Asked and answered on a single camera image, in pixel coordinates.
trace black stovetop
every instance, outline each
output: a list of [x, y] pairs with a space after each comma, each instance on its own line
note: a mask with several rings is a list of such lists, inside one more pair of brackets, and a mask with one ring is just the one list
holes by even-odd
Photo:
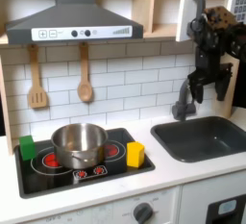
[[105, 144], [105, 160], [95, 167], [72, 170], [56, 161], [51, 140], [36, 143], [37, 157], [23, 161], [20, 148], [15, 148], [15, 159], [22, 198], [37, 197], [74, 187], [83, 187], [108, 180], [154, 170], [155, 166], [145, 155], [140, 168], [126, 164], [126, 147], [134, 141], [125, 129], [108, 130], [109, 141]]

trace wooden spatula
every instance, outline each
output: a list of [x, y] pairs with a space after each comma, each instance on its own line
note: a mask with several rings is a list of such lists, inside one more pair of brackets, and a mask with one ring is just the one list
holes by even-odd
[[88, 102], [92, 97], [92, 87], [88, 81], [88, 45], [80, 44], [82, 79], [78, 87], [78, 94], [82, 101]]
[[47, 105], [47, 95], [44, 89], [40, 86], [37, 52], [38, 47], [36, 45], [28, 46], [31, 62], [31, 71], [33, 78], [33, 86], [28, 94], [28, 102], [32, 108], [41, 108]]

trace sink basin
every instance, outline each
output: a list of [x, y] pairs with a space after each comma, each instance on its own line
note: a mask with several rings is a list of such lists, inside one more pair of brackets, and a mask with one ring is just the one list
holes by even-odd
[[221, 117], [157, 125], [155, 139], [176, 160], [199, 162], [246, 151], [246, 133]]

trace range hood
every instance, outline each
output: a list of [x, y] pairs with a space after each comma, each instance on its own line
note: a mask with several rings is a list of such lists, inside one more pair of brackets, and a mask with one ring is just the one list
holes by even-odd
[[143, 26], [100, 8], [95, 0], [57, 5], [6, 25], [9, 44], [142, 38]]

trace faucet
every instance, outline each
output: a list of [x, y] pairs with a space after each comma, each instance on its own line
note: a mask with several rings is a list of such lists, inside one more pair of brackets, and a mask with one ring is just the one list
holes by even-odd
[[190, 104], [187, 104], [188, 95], [188, 80], [185, 80], [181, 86], [179, 101], [172, 107], [173, 117], [176, 120], [185, 121], [187, 114], [196, 113], [195, 101], [192, 99]]

